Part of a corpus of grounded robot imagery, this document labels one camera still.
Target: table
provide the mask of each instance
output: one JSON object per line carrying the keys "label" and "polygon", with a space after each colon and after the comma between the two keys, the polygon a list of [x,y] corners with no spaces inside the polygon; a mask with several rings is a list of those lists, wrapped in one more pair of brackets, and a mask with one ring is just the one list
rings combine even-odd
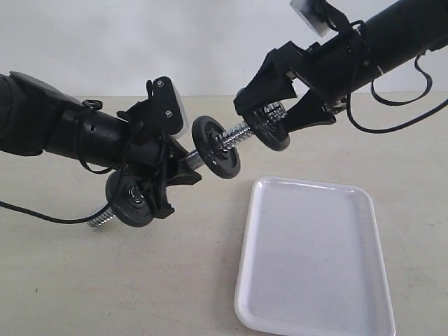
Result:
{"label": "table", "polygon": [[[390,94],[405,99],[413,94]],[[439,104],[388,108],[357,94],[353,113],[389,127]],[[136,98],[105,98],[105,110]],[[240,118],[231,97],[187,97],[190,121]],[[235,281],[253,182],[281,176],[358,186],[373,198],[398,335],[448,330],[448,114],[387,135],[359,132],[342,114],[331,127],[291,134],[275,153],[257,139],[239,147],[231,181],[200,169],[203,181],[169,189],[167,220],[135,229],[117,220],[100,230],[56,225],[0,210],[2,335],[264,335],[233,310]],[[182,144],[192,148],[189,134]],[[1,154],[0,199],[45,214],[77,218],[104,203],[106,176],[77,161],[44,154]]]}

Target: black weight plate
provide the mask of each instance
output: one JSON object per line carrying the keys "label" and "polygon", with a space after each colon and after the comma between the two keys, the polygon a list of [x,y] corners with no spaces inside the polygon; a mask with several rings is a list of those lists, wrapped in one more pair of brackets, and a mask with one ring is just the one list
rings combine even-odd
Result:
{"label": "black weight plate", "polygon": [[243,119],[259,140],[273,151],[284,151],[291,144],[289,134],[281,122],[273,125],[262,111],[247,113]]}
{"label": "black weight plate", "polygon": [[219,122],[207,115],[198,117],[191,127],[193,142],[202,161],[222,179],[233,179],[241,169],[241,162],[235,148],[226,152],[217,148],[215,138],[224,131]]}
{"label": "black weight plate", "polygon": [[[120,172],[113,172],[106,182],[106,198],[109,200],[117,187],[118,177]],[[117,218],[128,226],[133,228],[142,228],[147,226],[153,220],[153,212],[146,200],[136,203],[129,195],[130,188],[137,185],[134,178],[129,175],[124,175],[120,191],[111,209]]]}

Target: white wall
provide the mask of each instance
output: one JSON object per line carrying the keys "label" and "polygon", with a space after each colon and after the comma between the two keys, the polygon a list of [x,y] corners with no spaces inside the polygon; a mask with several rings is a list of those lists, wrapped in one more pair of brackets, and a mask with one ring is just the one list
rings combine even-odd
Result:
{"label": "white wall", "polygon": [[[332,1],[351,20],[393,2]],[[70,95],[144,95],[146,79],[162,75],[182,95],[234,95],[289,40],[319,40],[289,0],[0,0],[0,73],[25,72]],[[447,52],[422,62],[436,90],[448,90]],[[412,64],[378,82],[383,92],[424,85]]]}

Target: beige table surface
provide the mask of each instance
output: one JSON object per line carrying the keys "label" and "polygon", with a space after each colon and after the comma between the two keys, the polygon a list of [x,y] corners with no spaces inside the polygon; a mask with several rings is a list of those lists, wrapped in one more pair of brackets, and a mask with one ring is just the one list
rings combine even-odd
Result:
{"label": "beige table surface", "polygon": [[[408,94],[389,96],[394,99]],[[372,127],[416,116],[446,97],[387,108],[356,95],[354,113]],[[104,99],[105,110],[136,101]],[[239,122],[230,97],[185,98],[189,119]],[[342,183],[373,198],[398,335],[448,331],[448,110],[390,135],[357,131],[341,115],[331,127],[291,135],[274,153],[257,139],[239,147],[231,181],[201,168],[203,181],[169,190],[176,213],[143,229],[117,220],[95,231],[0,209],[0,335],[264,335],[235,316],[233,297],[249,194],[261,176]],[[188,133],[183,144],[192,148]],[[76,218],[104,202],[105,176],[45,154],[1,154],[0,199]]]}

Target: white tray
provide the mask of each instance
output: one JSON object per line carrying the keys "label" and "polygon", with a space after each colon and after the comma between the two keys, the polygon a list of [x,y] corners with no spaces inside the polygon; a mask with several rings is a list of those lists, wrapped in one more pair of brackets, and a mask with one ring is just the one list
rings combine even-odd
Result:
{"label": "white tray", "polygon": [[266,333],[394,336],[370,196],[347,185],[257,181],[234,307]]}

